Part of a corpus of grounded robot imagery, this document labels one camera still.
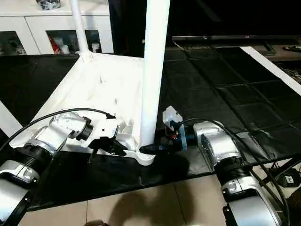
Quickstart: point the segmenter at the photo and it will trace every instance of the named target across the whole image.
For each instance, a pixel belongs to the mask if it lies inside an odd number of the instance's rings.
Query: beige floor tile
[[[226,205],[216,175],[175,183],[187,226],[225,226]]]
[[[25,214],[19,226],[83,226],[87,202],[64,205]]]
[[[110,226],[184,226],[173,184],[88,201],[87,220]]]

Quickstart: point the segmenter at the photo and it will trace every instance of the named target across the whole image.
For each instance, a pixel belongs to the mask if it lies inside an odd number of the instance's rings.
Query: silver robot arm
[[[232,138],[205,121],[193,125],[198,146],[221,183],[229,226],[280,226],[281,220],[258,181],[250,174]]]
[[[94,148],[102,146],[101,138],[106,139],[105,147],[108,147],[108,140],[112,144],[118,144],[115,141],[118,131],[116,119],[106,121],[109,128],[104,126],[106,128],[100,130],[100,141],[94,144]],[[88,141],[91,134],[96,138],[95,130],[90,119],[80,117],[74,112],[62,113],[54,116],[49,125],[37,131],[23,147],[14,149],[14,158],[0,166],[1,226],[16,226],[19,223],[30,204],[41,174],[64,146],[67,138]]]
[[[215,171],[220,183],[222,195],[227,202],[223,213],[228,226],[280,226],[282,222],[258,181],[251,175],[252,167],[243,160],[235,142],[220,127],[221,123],[209,121],[184,127],[182,117],[173,108],[163,112],[166,124],[165,136],[173,144],[168,148],[148,145],[141,147],[144,153],[156,154],[171,149],[187,150],[187,144],[198,145],[207,164]]]

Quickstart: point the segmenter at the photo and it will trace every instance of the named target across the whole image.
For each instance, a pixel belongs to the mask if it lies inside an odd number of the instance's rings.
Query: white cabinet
[[[14,55],[14,50],[9,46],[12,42],[10,39],[14,39],[13,42],[19,41],[26,54],[40,54],[24,17],[0,16],[0,47],[5,55]]]
[[[35,0],[1,0],[0,47],[2,36],[14,36],[28,55],[53,54],[50,36],[63,38],[75,52],[77,37],[69,1],[61,0],[58,9],[42,10]],[[101,52],[113,53],[108,0],[79,0],[79,8],[90,49],[96,42]]]
[[[25,19],[41,54],[54,53],[48,38],[51,35],[50,31],[70,31],[69,33],[75,34],[75,24],[72,16],[26,16]],[[113,53],[110,17],[82,16],[82,21],[85,30],[96,31],[102,52]]]

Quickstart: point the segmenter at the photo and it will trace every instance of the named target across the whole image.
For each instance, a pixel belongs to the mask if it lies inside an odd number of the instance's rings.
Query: white strip
[[[22,125],[0,101],[0,129],[8,136],[22,128]]]
[[[270,62],[267,58],[257,52],[254,48],[240,47],[243,51],[249,54],[254,60],[272,72],[275,76],[280,78],[286,85],[292,88],[296,93],[301,96],[301,84],[299,84],[295,79],[282,71],[279,67]]]

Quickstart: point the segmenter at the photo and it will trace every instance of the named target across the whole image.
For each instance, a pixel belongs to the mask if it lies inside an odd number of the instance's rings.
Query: black plastic sheet
[[[18,120],[28,123],[76,59],[77,56],[1,58],[1,81],[9,81],[1,83],[1,100]],[[263,162],[301,153],[299,95],[240,48],[167,51],[157,128],[164,127],[162,112],[170,105],[185,119],[217,120],[240,133]],[[1,160],[9,153],[0,153]],[[246,156],[255,164],[248,153]],[[129,158],[96,158],[96,163],[89,165],[89,154],[59,152],[41,178],[30,209],[212,173],[197,147],[157,156],[147,167]]]

